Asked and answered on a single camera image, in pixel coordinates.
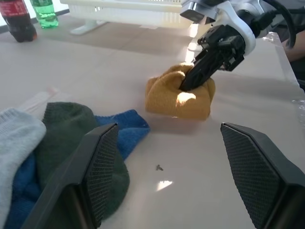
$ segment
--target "sock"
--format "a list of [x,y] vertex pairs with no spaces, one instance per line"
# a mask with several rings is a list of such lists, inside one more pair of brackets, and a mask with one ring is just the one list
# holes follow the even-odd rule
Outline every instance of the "sock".
[[[41,188],[46,186],[55,169],[75,151],[82,137],[99,126],[90,108],[63,102],[48,103],[43,122],[47,127],[47,133],[35,149]],[[104,219],[113,214],[121,204],[129,182],[126,165],[121,155],[117,154]]]
[[110,189],[109,201],[106,206],[104,219],[108,218],[121,205],[129,186],[127,168],[122,160],[125,160],[136,145],[149,133],[150,128],[146,121],[135,110],[129,110],[113,116],[96,116],[99,125],[118,123],[119,136],[117,147],[121,156],[115,159],[113,184]]
[[149,133],[147,122],[135,110],[129,110],[113,116],[96,116],[99,125],[118,123],[118,150],[123,160],[133,151],[137,144]]
[[48,103],[42,122],[47,133],[35,149],[35,155],[39,183],[44,189],[55,169],[98,124],[90,108],[65,102]]
[[41,194],[36,175],[36,159],[31,153],[16,172],[5,229],[20,229],[35,206]]
[[189,92],[179,90],[185,74],[192,68],[192,63],[182,63],[150,79],[145,90],[145,110],[178,118],[207,119],[215,94],[214,80],[210,78]]
[[10,108],[0,113],[0,229],[10,210],[17,169],[42,140],[46,128],[33,116]]

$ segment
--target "cola bottle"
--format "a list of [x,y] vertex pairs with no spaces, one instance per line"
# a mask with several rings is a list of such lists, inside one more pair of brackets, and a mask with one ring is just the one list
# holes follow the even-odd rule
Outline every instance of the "cola bottle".
[[0,12],[16,41],[31,42],[37,38],[36,29],[23,0],[0,0]]

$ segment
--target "blue sock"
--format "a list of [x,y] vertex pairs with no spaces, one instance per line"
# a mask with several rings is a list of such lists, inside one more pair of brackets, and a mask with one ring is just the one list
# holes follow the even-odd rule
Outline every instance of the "blue sock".
[[12,187],[10,212],[5,229],[20,229],[41,194],[36,178],[35,155],[31,153],[17,170]]
[[117,123],[119,125],[118,150],[125,160],[137,144],[149,133],[147,122],[135,110],[112,116],[95,116],[99,125]]

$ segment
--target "plastic bottle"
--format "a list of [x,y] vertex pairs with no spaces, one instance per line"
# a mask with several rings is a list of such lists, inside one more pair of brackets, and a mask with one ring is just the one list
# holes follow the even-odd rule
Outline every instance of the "plastic bottle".
[[37,38],[36,29],[23,0],[0,0],[0,12],[16,41],[31,42]]
[[36,17],[43,29],[58,26],[58,19],[54,11],[52,0],[30,0]]

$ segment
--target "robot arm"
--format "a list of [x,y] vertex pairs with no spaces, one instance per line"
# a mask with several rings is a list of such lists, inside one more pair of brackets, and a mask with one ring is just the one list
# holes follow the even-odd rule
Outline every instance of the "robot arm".
[[[255,39],[265,36],[281,21],[275,9],[268,4],[272,4],[272,1],[186,0],[182,4],[182,17],[196,23],[209,17],[214,22],[198,40],[203,50],[196,56],[194,67],[187,73],[180,89],[192,90],[202,85],[218,69],[232,71],[239,65],[244,56],[255,48]],[[294,7],[302,5],[304,3],[295,4]]]

